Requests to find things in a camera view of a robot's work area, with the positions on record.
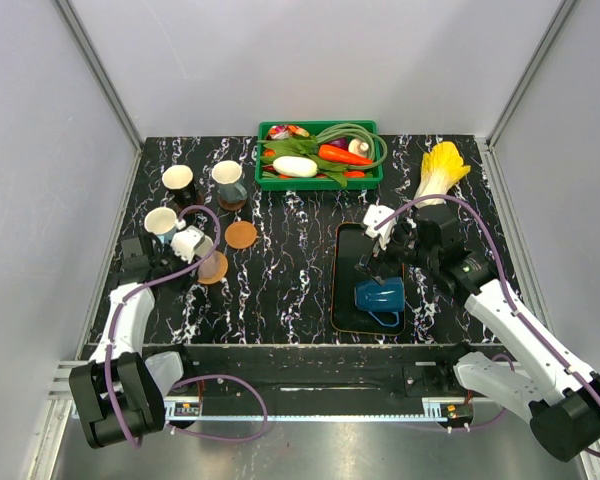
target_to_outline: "gray wall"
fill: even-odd
[[[75,355],[133,154],[52,2],[0,2],[0,480]]]
[[[140,133],[495,124],[560,0],[73,0]]]
[[[600,0],[580,2],[496,152],[555,333],[600,371]]]

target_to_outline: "round wooden coaster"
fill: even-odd
[[[240,210],[242,207],[244,207],[244,205],[246,203],[247,203],[246,198],[241,202],[229,203],[229,202],[224,201],[222,199],[222,197],[218,196],[218,205],[220,205],[220,207],[222,207],[222,209],[224,209],[228,212],[235,212],[236,210]]]
[[[236,222],[229,225],[229,228],[224,232],[224,239],[227,245],[236,250],[249,248],[258,238],[258,232],[249,222]]]
[[[218,264],[218,271],[213,277],[210,278],[198,277],[198,283],[201,283],[202,285],[212,285],[214,283],[218,283],[227,274],[227,270],[229,269],[229,261],[227,260],[227,257],[218,251],[214,252],[214,255]]]

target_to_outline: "gray floor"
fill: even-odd
[[[492,414],[481,406],[481,413]],[[249,425],[204,424],[240,435]],[[70,420],[56,479],[284,480],[575,480],[579,461],[560,463],[542,450],[527,425],[507,414],[486,431],[430,433],[383,423],[278,423],[258,441],[227,445],[167,432],[141,450],[115,445],[91,450]]]

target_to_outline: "green plastic crate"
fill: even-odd
[[[376,122],[371,120],[341,120],[341,121],[314,121],[314,122],[262,122],[258,129],[258,140],[264,140],[267,132],[274,125],[297,125],[304,128],[309,133],[317,135],[327,127],[332,125],[338,125],[340,123],[354,123],[364,127],[371,133],[378,133]],[[380,145],[376,140],[376,152],[379,151]],[[348,178],[347,186],[342,188],[338,182],[330,178],[293,178],[293,179],[281,179],[281,178],[262,178],[262,166],[260,164],[260,157],[262,156],[263,146],[258,145],[258,159],[256,160],[256,182],[260,184],[262,190],[273,191],[273,190],[367,190],[374,189],[382,181],[382,165],[378,165],[371,170],[366,170],[372,174],[371,177],[366,178]]]

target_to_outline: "mug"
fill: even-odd
[[[244,175],[239,163],[233,160],[219,162],[213,167],[211,177],[218,184],[220,198],[226,203],[240,203],[247,199]]]
[[[198,203],[193,172],[186,165],[173,165],[162,174],[162,184],[173,195],[173,201],[184,209]]]
[[[163,245],[171,243],[183,224],[184,222],[178,222],[176,212],[167,207],[154,208],[144,219],[144,229],[158,237]]]
[[[354,301],[359,310],[367,312],[383,327],[397,327],[405,306],[404,283],[400,277],[388,278],[384,286],[374,280],[365,280],[356,285]],[[393,324],[385,323],[374,312],[393,313],[396,321]]]

